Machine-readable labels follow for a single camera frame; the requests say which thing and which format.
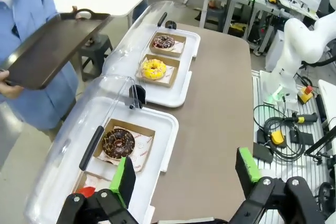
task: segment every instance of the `yellow donut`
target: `yellow donut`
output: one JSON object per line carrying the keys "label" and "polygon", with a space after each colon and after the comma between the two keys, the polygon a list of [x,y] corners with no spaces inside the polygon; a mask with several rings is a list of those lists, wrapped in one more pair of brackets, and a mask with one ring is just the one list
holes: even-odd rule
{"label": "yellow donut", "polygon": [[150,80],[159,80],[166,73],[166,65],[157,59],[147,60],[142,64],[142,75]]}

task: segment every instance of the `blue shirt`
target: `blue shirt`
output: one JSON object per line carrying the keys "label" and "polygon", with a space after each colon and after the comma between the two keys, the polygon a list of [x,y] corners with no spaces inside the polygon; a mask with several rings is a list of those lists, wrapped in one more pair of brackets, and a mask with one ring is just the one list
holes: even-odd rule
{"label": "blue shirt", "polygon": [[[12,8],[0,2],[0,64],[56,14],[54,0],[13,0]],[[12,32],[14,25],[19,38]],[[66,114],[76,97],[77,87],[77,75],[68,62],[45,90],[24,89],[13,100],[0,95],[0,102],[5,100],[13,112],[26,123],[39,130],[47,130],[56,127],[61,117]]]}

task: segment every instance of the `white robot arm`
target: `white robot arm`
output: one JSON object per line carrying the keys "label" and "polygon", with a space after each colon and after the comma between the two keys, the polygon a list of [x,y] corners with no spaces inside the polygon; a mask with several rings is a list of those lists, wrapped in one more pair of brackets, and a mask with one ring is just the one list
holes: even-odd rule
{"label": "white robot arm", "polygon": [[297,88],[294,76],[301,61],[317,62],[328,42],[336,38],[336,12],[315,22],[310,31],[301,21],[289,19],[284,28],[284,48],[271,74],[261,74],[263,99],[265,102],[284,106],[282,97],[292,110],[297,108]]}

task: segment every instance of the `floor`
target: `floor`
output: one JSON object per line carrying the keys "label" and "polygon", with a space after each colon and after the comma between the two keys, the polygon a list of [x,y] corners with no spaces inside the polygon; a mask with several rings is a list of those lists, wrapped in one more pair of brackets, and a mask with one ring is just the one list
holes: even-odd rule
{"label": "floor", "polygon": [[[173,1],[177,4],[175,5],[172,19],[179,23],[198,26],[198,21],[194,19],[198,11],[193,8],[202,7],[203,0],[190,0],[188,6],[182,4],[183,0]],[[210,24],[207,24],[206,27],[215,29]],[[127,19],[118,18],[106,26],[102,32],[110,37],[115,47],[126,31]],[[77,58],[74,57],[71,62],[75,69],[78,70]],[[264,66],[264,57],[257,57],[251,54],[251,67],[253,70],[263,70]],[[336,84],[336,74],[328,66],[309,69],[302,74],[308,75],[315,86],[319,79]],[[80,97],[88,84],[80,82],[77,91],[78,97]],[[50,140],[33,127],[18,121],[6,108],[5,104],[0,105],[0,129],[4,121],[2,115],[5,113],[6,123],[9,123],[8,127],[13,127],[15,130],[13,131],[13,140],[11,142],[0,141],[0,223],[24,224],[26,221],[22,213],[27,195],[31,191],[39,169],[44,164],[50,148]]]}

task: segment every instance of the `red button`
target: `red button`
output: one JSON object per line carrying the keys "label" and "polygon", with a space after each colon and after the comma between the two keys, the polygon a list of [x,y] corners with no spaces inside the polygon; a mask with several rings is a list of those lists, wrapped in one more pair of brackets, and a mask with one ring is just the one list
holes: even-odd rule
{"label": "red button", "polygon": [[307,86],[304,92],[305,92],[306,94],[310,94],[312,91],[313,91],[312,86]]}
{"label": "red button", "polygon": [[84,187],[78,190],[79,194],[83,194],[84,197],[89,198],[95,193],[95,188],[92,186]]}

